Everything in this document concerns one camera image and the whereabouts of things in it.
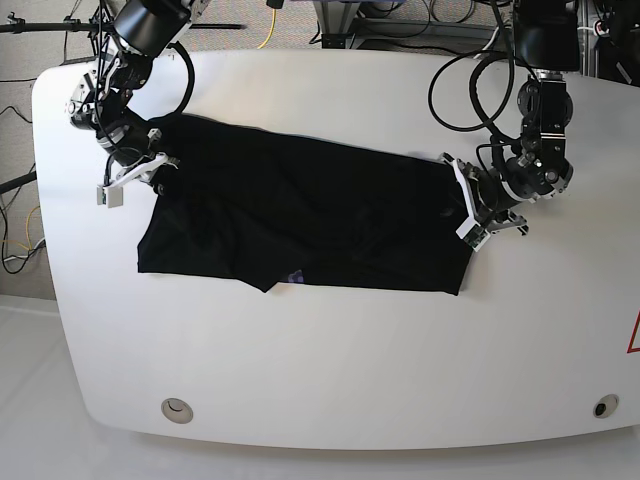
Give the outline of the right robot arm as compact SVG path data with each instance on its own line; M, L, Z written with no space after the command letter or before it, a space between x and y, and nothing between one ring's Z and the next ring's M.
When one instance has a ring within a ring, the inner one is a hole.
M114 164L123 168L125 176L149 182L157 169L153 163L169 161L155 147L161 137L159 126L184 112L196 79L193 62L179 39L208 5L207 1L128 1L110 26L106 25L102 7L92 18L98 27L96 57L65 110L70 123L77 129L93 131L108 154L102 193L113 184ZM167 49L184 61L185 91L173 111L146 120L128 104L133 93L147 84L155 59Z

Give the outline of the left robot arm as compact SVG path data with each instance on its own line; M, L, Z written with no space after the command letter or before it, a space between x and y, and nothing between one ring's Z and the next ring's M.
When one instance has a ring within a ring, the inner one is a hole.
M492 169L480 175L478 200L493 220L508 220L508 211L519 203L564 192L572 180L565 129L573 102L564 74L580 68L577 27L577 6L571 1L515 1L510 43L503 52L486 55L472 72L470 99L480 120L486 121L489 116L477 94L483 71L502 59L531 70L517 96L519 136L509 137L493 122L487 125Z

